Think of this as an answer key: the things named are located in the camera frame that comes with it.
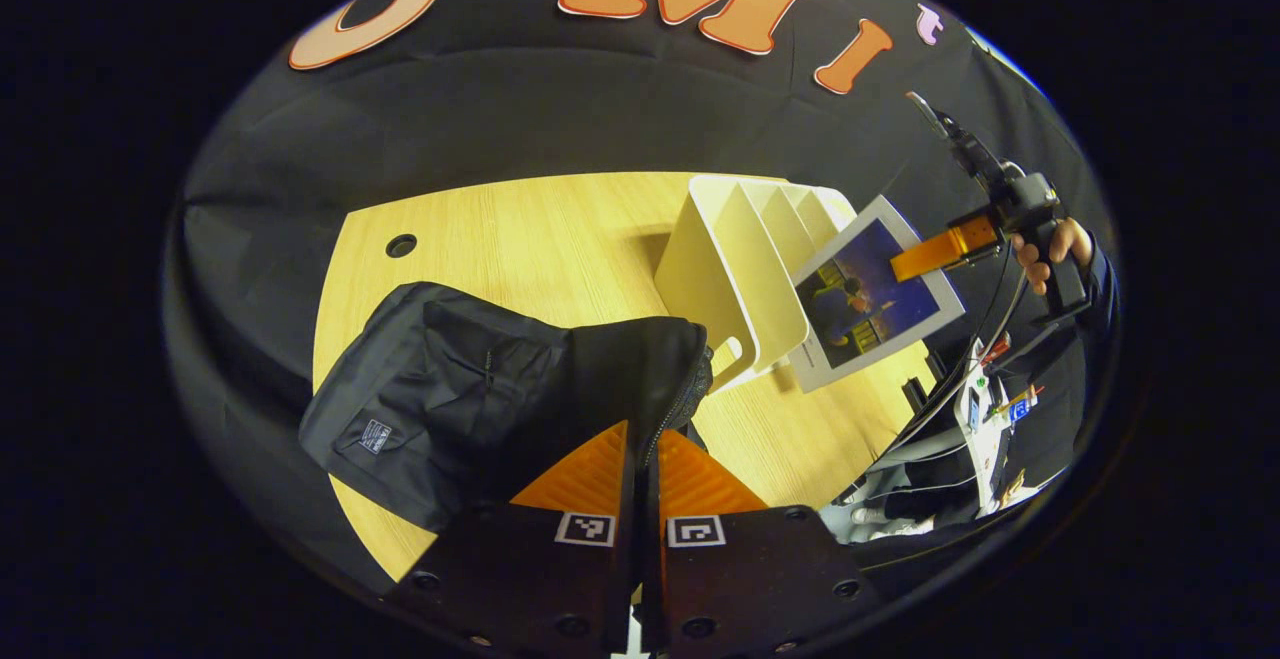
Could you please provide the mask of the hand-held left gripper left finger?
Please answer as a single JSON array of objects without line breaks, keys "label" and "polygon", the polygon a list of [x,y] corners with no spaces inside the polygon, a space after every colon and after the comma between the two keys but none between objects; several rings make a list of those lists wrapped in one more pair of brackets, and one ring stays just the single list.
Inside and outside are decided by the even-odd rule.
[{"label": "hand-held left gripper left finger", "polygon": [[507,503],[453,518],[387,595],[475,656],[612,658],[632,619],[635,459],[618,422]]}]

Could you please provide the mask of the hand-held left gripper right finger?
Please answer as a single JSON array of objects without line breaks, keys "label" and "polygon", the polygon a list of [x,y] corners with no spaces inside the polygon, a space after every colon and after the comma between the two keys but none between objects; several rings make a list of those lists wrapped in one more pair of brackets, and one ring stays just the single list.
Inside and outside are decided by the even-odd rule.
[{"label": "hand-held left gripper right finger", "polygon": [[652,658],[791,658],[883,605],[805,505],[769,507],[666,430],[641,475],[640,646]]}]

